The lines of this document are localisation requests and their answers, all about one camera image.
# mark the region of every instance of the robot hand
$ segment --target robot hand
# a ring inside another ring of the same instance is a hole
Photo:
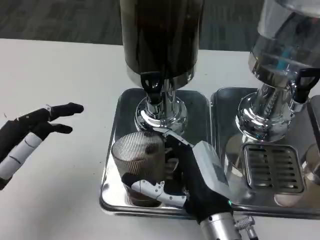
[[[14,120],[0,120],[0,190],[50,133],[69,134],[73,130],[67,125],[49,122],[83,111],[82,105],[70,102],[53,107],[46,105]]]
[[[233,217],[229,184],[214,148],[205,141],[192,145],[168,129],[153,130],[165,137],[179,159],[186,192],[176,182],[158,183],[130,173],[121,177],[122,182],[136,192],[185,209],[195,217],[207,240],[241,240],[239,230],[242,229],[247,230],[251,240],[257,240],[253,218],[236,222]]]

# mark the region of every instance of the white table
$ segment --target white table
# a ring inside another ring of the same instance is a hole
[[[247,59],[248,52],[201,50],[183,89],[210,98],[221,87],[258,87]],[[0,39],[0,83],[0,112],[9,118],[44,104],[84,105],[58,120],[73,132],[51,134],[0,192],[1,240],[204,239],[193,220],[111,216],[99,205],[117,100],[135,87],[122,46]],[[320,235],[316,220],[255,219],[260,240]]]

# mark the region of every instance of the gray carpet floor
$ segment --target gray carpet floor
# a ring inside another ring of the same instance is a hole
[[[262,5],[205,0],[200,49],[249,51]],[[119,0],[0,0],[0,38],[121,45]]]

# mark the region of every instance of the stainless steel tray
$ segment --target stainless steel tray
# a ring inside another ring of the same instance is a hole
[[[224,166],[233,197],[235,211],[259,216],[287,218],[320,218],[320,186],[304,177],[305,190],[302,195],[286,194],[280,196],[290,207],[279,205],[279,198],[272,191],[252,189],[243,174],[241,149],[243,135],[235,124],[235,116],[241,99],[255,92],[255,88],[226,87],[219,89],[211,97],[212,140]],[[296,149],[300,166],[305,165],[304,155],[316,142],[307,108],[293,119],[285,138],[274,142]]]
[[[188,113],[188,125],[183,137],[192,144],[199,141],[211,142],[210,107],[208,100],[199,92],[178,90],[176,95],[184,101]],[[134,215],[149,217],[191,218],[183,209],[170,207],[165,204],[159,207],[134,206],[127,196],[121,182],[114,159],[110,154],[112,144],[124,135],[136,132],[134,115],[139,102],[146,96],[144,90],[131,88],[119,98],[113,121],[113,127],[105,162],[100,205],[108,213],[114,215]]]

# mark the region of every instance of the robotic hand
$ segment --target robotic hand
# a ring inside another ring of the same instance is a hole
[[[70,102],[53,107],[46,105],[15,120],[0,119],[0,190],[50,133],[69,134],[73,130],[70,126],[49,122],[83,110],[82,105]]]
[[[125,173],[121,180],[129,188],[165,204],[184,208],[200,224],[207,240],[241,240],[239,230],[246,229],[257,240],[252,217],[235,222],[231,192],[220,160],[213,147],[201,141],[192,145],[171,130],[154,128],[166,138],[179,159],[186,191],[172,181],[160,183]]]

